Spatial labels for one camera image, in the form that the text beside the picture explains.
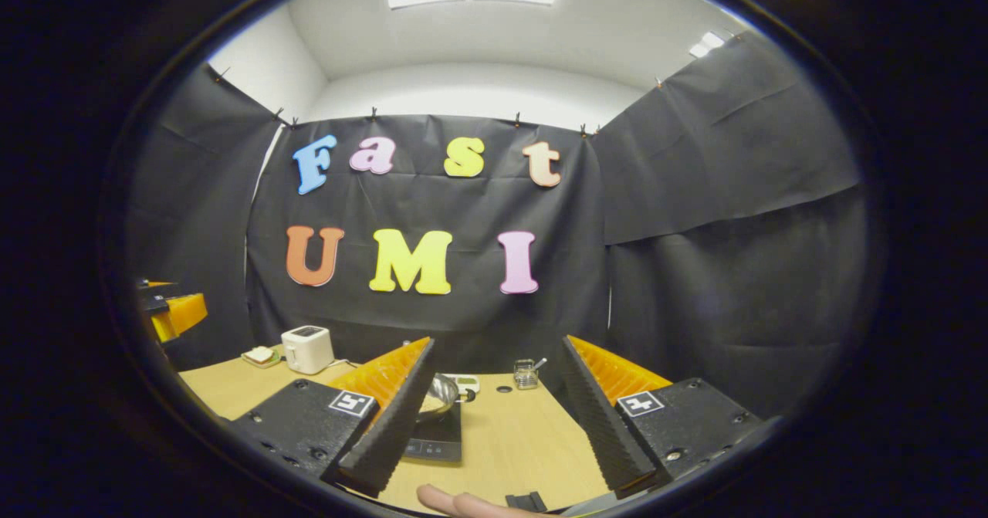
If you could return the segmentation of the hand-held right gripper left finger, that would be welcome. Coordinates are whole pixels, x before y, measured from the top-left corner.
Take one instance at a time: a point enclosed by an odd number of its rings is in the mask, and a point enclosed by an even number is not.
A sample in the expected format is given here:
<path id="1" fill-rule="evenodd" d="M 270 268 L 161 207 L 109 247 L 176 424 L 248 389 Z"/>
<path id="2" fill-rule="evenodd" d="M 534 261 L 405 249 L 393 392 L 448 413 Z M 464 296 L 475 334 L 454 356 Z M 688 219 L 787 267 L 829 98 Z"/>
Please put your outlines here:
<path id="1" fill-rule="evenodd" d="M 328 384 L 297 378 L 232 426 L 277 466 L 377 497 L 434 376 L 435 340 L 423 337 Z"/>

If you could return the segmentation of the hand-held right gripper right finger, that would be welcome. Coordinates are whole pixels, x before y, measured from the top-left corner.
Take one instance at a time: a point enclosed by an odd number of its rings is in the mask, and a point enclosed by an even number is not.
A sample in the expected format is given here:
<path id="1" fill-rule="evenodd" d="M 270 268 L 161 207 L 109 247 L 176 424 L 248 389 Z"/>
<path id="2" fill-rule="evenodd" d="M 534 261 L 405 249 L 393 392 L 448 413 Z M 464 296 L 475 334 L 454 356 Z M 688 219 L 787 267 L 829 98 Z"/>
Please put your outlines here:
<path id="1" fill-rule="evenodd" d="M 762 425 L 703 378 L 673 382 L 575 336 L 562 346 L 579 426 L 618 499 L 698 472 Z"/>

